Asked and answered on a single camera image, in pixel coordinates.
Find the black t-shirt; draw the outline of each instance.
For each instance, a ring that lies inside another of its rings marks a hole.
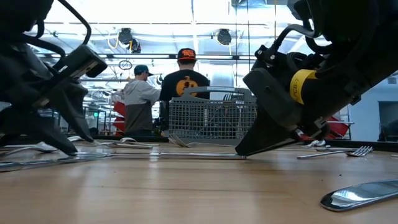
[[[162,82],[160,100],[169,101],[180,97],[184,89],[189,87],[210,86],[210,81],[201,73],[193,70],[179,70],[167,75]],[[210,99],[210,93],[193,93],[195,97]]]

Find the gray wire basket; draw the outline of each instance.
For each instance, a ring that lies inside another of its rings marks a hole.
[[[191,93],[229,93],[224,100],[206,100]],[[257,115],[250,90],[230,87],[187,88],[169,106],[169,132],[184,142],[238,144]]]

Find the man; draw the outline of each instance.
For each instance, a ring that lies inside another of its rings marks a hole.
[[[170,101],[179,97],[189,87],[209,86],[210,81],[201,73],[193,70],[197,62],[196,52],[193,49],[181,49],[177,55],[180,70],[168,74],[162,82],[160,100]],[[210,93],[193,93],[195,97],[210,99]]]
[[[147,83],[148,66],[137,65],[134,68],[135,78],[124,87],[124,133],[128,136],[152,135],[152,106],[159,100],[160,90]]]

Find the dish rack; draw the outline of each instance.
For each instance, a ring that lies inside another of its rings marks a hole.
[[[192,93],[228,93],[223,100],[206,100]],[[169,133],[184,142],[238,144],[257,116],[250,90],[232,87],[191,87],[169,104]]]

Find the ceiling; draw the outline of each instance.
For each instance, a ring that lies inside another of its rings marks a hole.
[[[132,71],[121,70],[119,62],[127,58],[133,66],[146,64],[158,74],[150,82],[156,84],[159,75],[176,71],[175,59],[168,55],[190,47],[196,50],[196,70],[208,75],[230,75],[236,86],[254,62],[254,52],[261,44],[270,46],[275,36],[289,24],[301,24],[286,6],[287,0],[68,0],[90,23],[92,35],[89,46],[105,58],[109,68],[94,80],[82,78],[82,84],[90,91],[87,102],[105,103],[109,96],[103,91],[122,89]],[[141,44],[141,54],[129,54],[126,46],[116,46],[117,34],[122,28],[131,28],[132,35]],[[229,29],[232,41],[229,46],[220,45],[215,38],[219,29]],[[66,53],[78,47],[86,34],[85,27],[58,1],[45,20],[42,39],[61,46]],[[325,45],[324,39],[317,39]],[[310,53],[303,36],[291,32],[280,51]],[[55,63],[59,55],[45,49],[35,52],[48,63]],[[224,73],[214,74],[215,68]]]

